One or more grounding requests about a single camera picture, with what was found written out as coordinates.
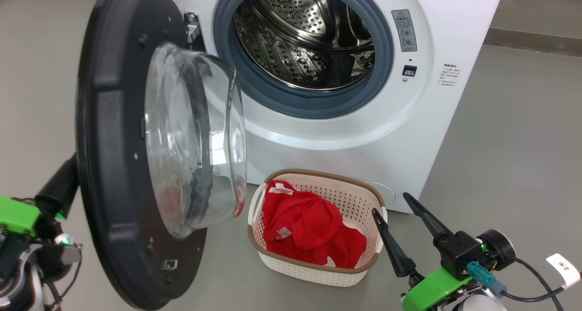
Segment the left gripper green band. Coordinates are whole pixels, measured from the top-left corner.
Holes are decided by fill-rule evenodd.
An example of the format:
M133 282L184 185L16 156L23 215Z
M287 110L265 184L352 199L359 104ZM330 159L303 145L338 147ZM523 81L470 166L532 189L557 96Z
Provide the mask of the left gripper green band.
M77 156L74 153L37 193L36 205L0 197L1 230L54 241L62 234L57 216L67 218L78 187Z

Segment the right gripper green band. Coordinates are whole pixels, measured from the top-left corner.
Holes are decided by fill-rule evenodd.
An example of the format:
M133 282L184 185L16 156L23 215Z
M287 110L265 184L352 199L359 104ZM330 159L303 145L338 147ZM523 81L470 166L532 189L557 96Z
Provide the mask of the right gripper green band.
M410 193L403 193L403 198L434 237L433 244L441 255L442 266L423 277L389 232L381 212L372 210L395 275L409 278L411 288L402 296L402 309L442 311L458 302L454 311L505 311L499 293L495 292L503 286L493 272L514 262L516 254L511 241L497 230L488 230L476 238L463 231L453 234Z

